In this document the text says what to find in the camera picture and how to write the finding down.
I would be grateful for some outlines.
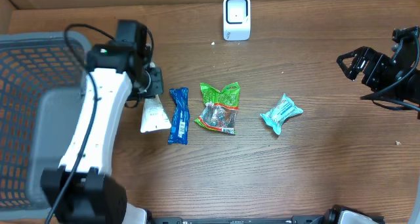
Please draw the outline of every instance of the green and red package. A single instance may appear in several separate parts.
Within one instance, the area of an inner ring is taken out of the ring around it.
[[[200,83],[205,109],[194,121],[200,126],[235,135],[235,119],[238,113],[239,83],[231,83],[220,92],[206,83]]]

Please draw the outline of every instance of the barcode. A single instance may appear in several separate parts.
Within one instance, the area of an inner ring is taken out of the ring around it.
[[[185,122],[179,122],[178,138],[182,138],[185,133]]]
[[[222,128],[223,133],[229,133],[231,135],[234,134],[234,128]]]

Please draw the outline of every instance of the laundry basket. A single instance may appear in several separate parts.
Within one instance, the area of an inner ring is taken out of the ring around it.
[[[87,39],[69,33],[78,54]],[[0,35],[0,219],[43,218],[44,168],[57,168],[77,125],[83,72],[63,33]]]

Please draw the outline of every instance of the wooden table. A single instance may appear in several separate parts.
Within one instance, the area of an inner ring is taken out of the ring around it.
[[[369,89],[344,77],[335,60],[363,45],[391,54],[393,29],[419,24],[419,10],[420,0],[252,2],[251,39],[241,42],[223,40],[219,4],[15,11],[9,32],[80,22],[114,34],[118,19],[151,29],[170,118],[168,89],[190,89],[188,145],[167,145],[168,130],[140,134],[142,107],[125,109],[113,176],[131,203],[156,216],[290,217],[342,204],[406,223],[420,168],[417,114],[360,101]],[[238,134],[194,123],[204,109],[199,83],[222,89],[235,81]],[[283,93],[304,113],[278,137],[259,114]]]

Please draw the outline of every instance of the snack package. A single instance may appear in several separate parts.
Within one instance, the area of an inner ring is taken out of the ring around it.
[[[221,92],[206,83],[201,83],[205,109],[194,121],[200,126],[235,135],[235,119],[238,113],[240,86],[227,85]]]
[[[171,128],[171,122],[160,103],[159,96],[154,99],[144,99],[142,125],[140,132],[151,132]]]
[[[188,142],[188,125],[190,124],[190,111],[188,109],[188,88],[169,90],[173,101],[176,104],[172,119],[171,134],[168,143],[180,143],[186,145]]]
[[[302,113],[303,110],[295,106],[295,103],[284,93],[276,107],[266,114],[260,114],[260,116],[264,119],[265,124],[273,127],[274,132],[276,132],[277,135],[280,135],[282,132],[282,125],[286,119]]]

